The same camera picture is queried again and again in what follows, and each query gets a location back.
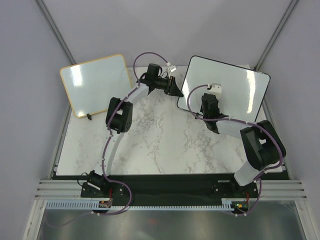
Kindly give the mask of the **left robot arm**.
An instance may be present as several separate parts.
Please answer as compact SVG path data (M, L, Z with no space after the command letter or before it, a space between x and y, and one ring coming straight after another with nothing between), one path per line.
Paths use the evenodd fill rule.
M86 178L81 187L82 198L106 198L112 197L114 187L121 190L127 189L129 195L132 191L129 186L121 181L110 179L112 162L118 150L119 144L133 122L134 106L147 97L153 90L162 90L165 95L171 97L183 97L182 91L176 84L176 78L171 74L177 67L167 63L167 76L162 76L162 67L150 63L147 71L137 80L133 89L124 98L112 97L106 114L106 127L109 135L102 150L101 161Z

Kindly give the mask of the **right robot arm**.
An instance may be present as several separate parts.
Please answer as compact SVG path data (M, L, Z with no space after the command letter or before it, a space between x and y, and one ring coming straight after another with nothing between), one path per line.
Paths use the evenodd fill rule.
M232 121L220 112L218 103L214 94L204 93L201 97L200 112L210 131L242 140L246 161L234 173L228 185L232 196L241 197L246 193L248 184L267 169L282 164L287 152L270 121L253 123L240 122L237 119Z

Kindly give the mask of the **black-framed whiteboard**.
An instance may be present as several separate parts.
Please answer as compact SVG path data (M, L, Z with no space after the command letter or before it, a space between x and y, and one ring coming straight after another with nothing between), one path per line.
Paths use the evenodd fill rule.
M218 84L220 111L235 119L254 122L257 119L271 77L262 72L221 61L192 56L181 86L183 97L177 107L188 111L187 97L200 85Z

